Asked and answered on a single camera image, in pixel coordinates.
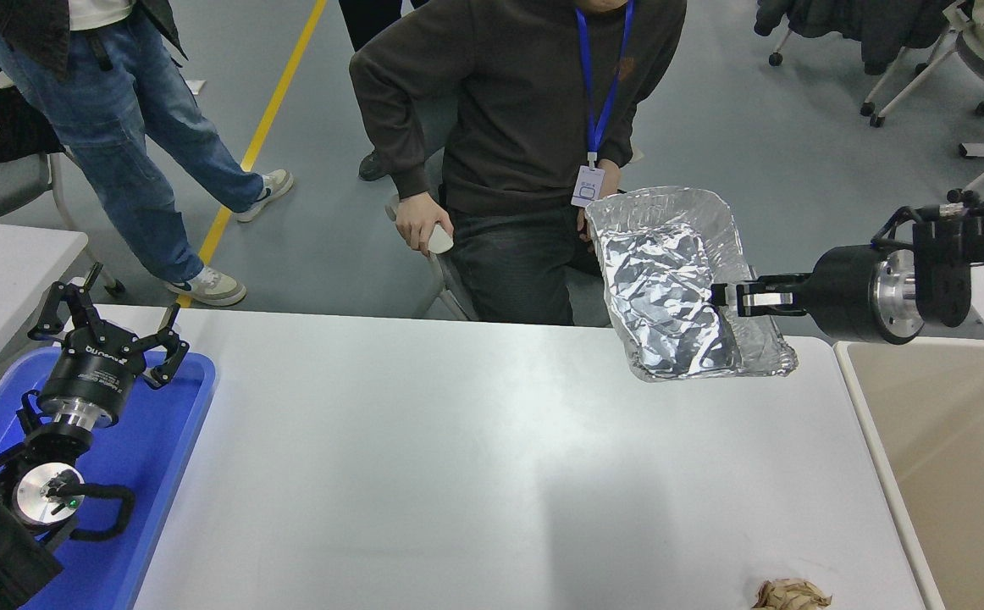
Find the person's right hand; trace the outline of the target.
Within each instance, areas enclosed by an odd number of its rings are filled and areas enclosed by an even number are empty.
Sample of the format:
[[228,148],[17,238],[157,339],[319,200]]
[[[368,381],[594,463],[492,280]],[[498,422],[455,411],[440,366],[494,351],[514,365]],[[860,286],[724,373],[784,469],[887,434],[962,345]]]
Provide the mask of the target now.
[[396,209],[395,227],[408,247],[426,257],[433,253],[431,243],[435,228],[441,228],[449,238],[454,235],[449,213],[428,191],[401,198]]

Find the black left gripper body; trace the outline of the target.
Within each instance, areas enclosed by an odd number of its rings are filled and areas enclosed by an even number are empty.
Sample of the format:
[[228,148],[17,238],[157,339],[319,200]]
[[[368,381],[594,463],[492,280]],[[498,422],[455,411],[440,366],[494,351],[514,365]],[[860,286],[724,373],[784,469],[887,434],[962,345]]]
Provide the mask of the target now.
[[100,331],[101,343],[87,328],[69,332],[63,350],[44,383],[36,405],[48,416],[71,402],[101,410],[98,420],[120,421],[137,375],[145,371],[143,351],[132,350],[135,333],[121,327]]

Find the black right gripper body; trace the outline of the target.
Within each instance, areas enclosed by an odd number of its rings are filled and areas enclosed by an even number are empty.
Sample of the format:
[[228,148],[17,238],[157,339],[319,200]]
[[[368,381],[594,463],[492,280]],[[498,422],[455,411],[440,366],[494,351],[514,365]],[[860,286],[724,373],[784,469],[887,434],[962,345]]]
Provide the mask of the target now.
[[871,246],[834,247],[815,263],[801,286],[800,305],[826,336],[883,342],[875,282],[886,256]]

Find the person's left hand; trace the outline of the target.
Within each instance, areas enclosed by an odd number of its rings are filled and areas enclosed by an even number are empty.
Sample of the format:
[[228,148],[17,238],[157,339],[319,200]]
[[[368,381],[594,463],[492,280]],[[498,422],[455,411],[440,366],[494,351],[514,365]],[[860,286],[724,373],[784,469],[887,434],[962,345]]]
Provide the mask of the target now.
[[[601,198],[610,197],[613,194],[619,193],[622,170],[615,162],[602,158],[598,159],[595,163],[589,164],[588,169],[583,172],[583,177],[600,178],[600,189],[596,191],[596,196],[592,198],[592,201],[597,201]],[[592,242],[589,236],[588,217],[585,215],[585,208],[583,206],[578,206],[577,233],[578,239],[581,241],[585,243]]]

